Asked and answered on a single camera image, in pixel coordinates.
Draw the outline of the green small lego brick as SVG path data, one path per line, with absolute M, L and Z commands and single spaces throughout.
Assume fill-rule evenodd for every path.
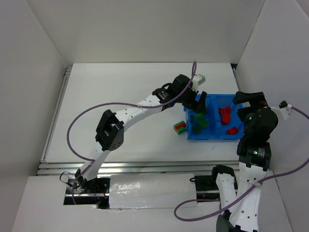
M 196 119 L 197 120 L 203 120 L 204 118 L 205 118 L 205 114 L 204 113 L 196 114 Z

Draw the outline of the red arch lego piece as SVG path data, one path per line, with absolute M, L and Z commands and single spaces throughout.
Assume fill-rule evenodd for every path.
M 222 116 L 224 114 L 230 114 L 230 111 L 231 111 L 230 106 L 227 106 L 227 107 L 224 107 L 224 108 L 218 108 L 219 116 Z

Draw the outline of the red lego brick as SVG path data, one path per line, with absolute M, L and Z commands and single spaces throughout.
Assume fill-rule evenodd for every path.
M 226 131 L 227 135 L 235 135 L 239 132 L 237 127 L 232 127 Z

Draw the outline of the green red layered lego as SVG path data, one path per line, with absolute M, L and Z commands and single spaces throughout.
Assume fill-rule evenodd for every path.
M 186 123 L 184 121 L 180 121 L 173 126 L 175 132 L 180 135 L 186 131 Z

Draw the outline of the red flower lego piece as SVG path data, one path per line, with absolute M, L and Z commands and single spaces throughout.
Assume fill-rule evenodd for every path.
M 222 115 L 222 118 L 221 118 L 221 124 L 222 125 L 227 125 L 227 124 L 229 124 L 230 120 L 231 120 L 230 113 L 224 113 Z

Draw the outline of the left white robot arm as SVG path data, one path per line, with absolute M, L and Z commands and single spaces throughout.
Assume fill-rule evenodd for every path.
M 96 128 L 95 145 L 75 174 L 77 185 L 83 192 L 93 190 L 101 165 L 112 151 L 123 144 L 124 133 L 134 124 L 177 103 L 195 113 L 203 113 L 206 110 L 207 94 L 202 92 L 199 100 L 196 100 L 196 97 L 198 87 L 205 81 L 202 75 L 194 75 L 190 79 L 180 74 L 172 83 L 155 89 L 151 95 L 137 104 L 129 104 L 126 109 L 118 112 L 106 110 Z

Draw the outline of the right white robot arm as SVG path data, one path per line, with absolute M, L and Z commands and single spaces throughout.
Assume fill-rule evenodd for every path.
M 221 212 L 216 221 L 218 232 L 257 232 L 258 210 L 262 185 L 271 160 L 268 142 L 270 134 L 278 125 L 278 117 L 268 106 L 263 92 L 238 91 L 233 104 L 248 102 L 249 106 L 238 109 L 244 124 L 243 136 L 237 147 L 239 156 L 239 182 L 235 184 L 232 168 L 217 165 L 212 170 L 218 186 Z

